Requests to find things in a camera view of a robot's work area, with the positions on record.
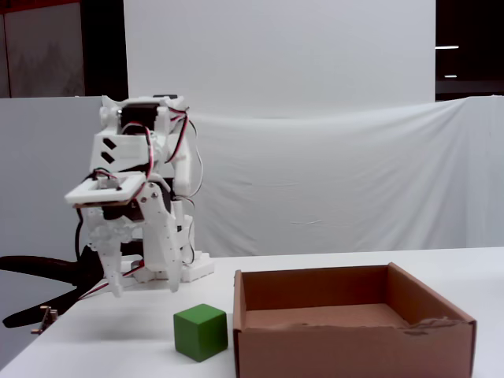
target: brown box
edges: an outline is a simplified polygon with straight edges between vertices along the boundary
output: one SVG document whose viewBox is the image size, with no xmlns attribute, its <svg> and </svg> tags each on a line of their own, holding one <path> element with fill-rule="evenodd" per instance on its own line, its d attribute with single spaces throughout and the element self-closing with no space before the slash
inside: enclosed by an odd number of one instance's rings
<svg viewBox="0 0 504 378">
<path fill-rule="evenodd" d="M 240 378 L 467 378 L 476 321 L 386 266 L 240 272 Z"/>
</svg>

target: table surface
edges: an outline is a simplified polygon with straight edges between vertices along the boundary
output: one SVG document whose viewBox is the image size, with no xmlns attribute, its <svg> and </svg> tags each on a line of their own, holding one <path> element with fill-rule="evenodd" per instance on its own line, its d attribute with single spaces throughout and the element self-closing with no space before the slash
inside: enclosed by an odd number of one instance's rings
<svg viewBox="0 0 504 378">
<path fill-rule="evenodd" d="M 504 377 L 504 248 L 411 250 L 216 258 L 216 272 L 171 293 L 166 282 L 136 284 L 76 303 L 10 362 L 6 377 L 234 377 L 230 347 L 197 363 L 175 352 L 172 316 L 206 303 L 228 313 L 235 271 L 384 265 L 393 261 L 478 320 L 474 378 Z"/>
</svg>

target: white wall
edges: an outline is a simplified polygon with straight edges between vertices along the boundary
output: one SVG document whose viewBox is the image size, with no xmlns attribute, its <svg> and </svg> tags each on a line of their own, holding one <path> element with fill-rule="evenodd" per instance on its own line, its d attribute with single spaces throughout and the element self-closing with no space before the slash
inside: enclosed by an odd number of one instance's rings
<svg viewBox="0 0 504 378">
<path fill-rule="evenodd" d="M 64 196 L 89 172 L 101 104 L 96 97 L 0 100 L 0 256 L 75 261 L 78 218 Z M 73 288 L 0 270 L 0 321 Z M 0 323 L 0 369 L 35 339 L 31 328 Z"/>
<path fill-rule="evenodd" d="M 124 21 L 130 96 L 182 94 L 196 113 L 435 98 L 435 0 L 124 0 Z"/>
</svg>

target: green block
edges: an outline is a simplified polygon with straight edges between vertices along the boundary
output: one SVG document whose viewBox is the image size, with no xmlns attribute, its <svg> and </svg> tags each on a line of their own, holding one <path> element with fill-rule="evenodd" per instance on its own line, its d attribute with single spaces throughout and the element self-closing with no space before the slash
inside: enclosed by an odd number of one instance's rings
<svg viewBox="0 0 504 378">
<path fill-rule="evenodd" d="M 228 348 L 226 313 L 198 305 L 173 315 L 175 349 L 197 362 Z"/>
</svg>

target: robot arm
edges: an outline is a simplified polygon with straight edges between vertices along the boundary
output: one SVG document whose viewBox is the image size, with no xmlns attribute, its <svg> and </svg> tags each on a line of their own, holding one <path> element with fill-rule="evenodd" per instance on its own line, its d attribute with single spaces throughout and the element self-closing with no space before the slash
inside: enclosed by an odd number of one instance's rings
<svg viewBox="0 0 504 378">
<path fill-rule="evenodd" d="M 191 153 L 182 97 L 103 99 L 103 130 L 94 137 L 91 174 L 65 198 L 84 208 L 90 247 L 100 257 L 115 296 L 121 296 L 120 246 L 143 232 L 145 269 L 168 278 L 177 291 L 183 261 L 194 262 L 193 219 L 181 198 L 190 196 Z M 171 165 L 173 177 L 161 169 Z"/>
</svg>

